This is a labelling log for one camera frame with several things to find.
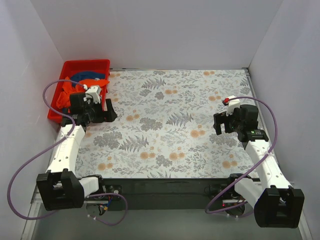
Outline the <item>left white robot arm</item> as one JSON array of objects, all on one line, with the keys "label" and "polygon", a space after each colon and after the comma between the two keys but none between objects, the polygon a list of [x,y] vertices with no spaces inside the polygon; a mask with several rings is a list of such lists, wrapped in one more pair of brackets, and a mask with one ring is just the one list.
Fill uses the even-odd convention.
[{"label": "left white robot arm", "polygon": [[46,172],[36,179],[47,211],[81,208],[89,195],[95,200],[106,196],[100,175],[75,175],[79,148],[88,126],[91,123],[111,123],[118,117],[110,99],[94,102],[93,97],[92,93],[73,93],[70,95],[70,108],[62,112],[59,144]]}]

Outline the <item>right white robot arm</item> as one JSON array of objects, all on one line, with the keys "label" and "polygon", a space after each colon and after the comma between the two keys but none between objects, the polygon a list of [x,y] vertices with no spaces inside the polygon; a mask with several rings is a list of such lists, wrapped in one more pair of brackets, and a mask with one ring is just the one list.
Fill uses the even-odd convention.
[{"label": "right white robot arm", "polygon": [[216,113],[214,129],[218,135],[224,126],[226,133],[237,133],[245,152],[250,156],[257,172],[260,186],[243,174],[234,177],[218,196],[227,192],[232,199],[242,196],[253,207],[255,221],[261,228],[298,227],[305,196],[285,178],[271,153],[266,132],[258,128],[257,106],[241,104],[238,99],[226,103],[227,110]]}]

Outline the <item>orange t shirt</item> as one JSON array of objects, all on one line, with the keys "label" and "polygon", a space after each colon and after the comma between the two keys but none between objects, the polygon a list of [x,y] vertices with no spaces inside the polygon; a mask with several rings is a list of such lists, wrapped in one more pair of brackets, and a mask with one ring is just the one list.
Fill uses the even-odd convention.
[{"label": "orange t shirt", "polygon": [[[109,83],[106,79],[84,79],[79,82],[81,85],[86,85],[88,88],[92,86],[99,86],[101,88],[106,87]],[[71,82],[64,81],[62,84],[62,91],[59,94],[57,100],[56,100],[56,107],[60,110],[64,108],[69,108],[71,106],[70,103],[70,95],[75,93],[84,93],[85,89],[83,86],[80,86],[79,84],[76,84],[75,86],[72,86]]]}]

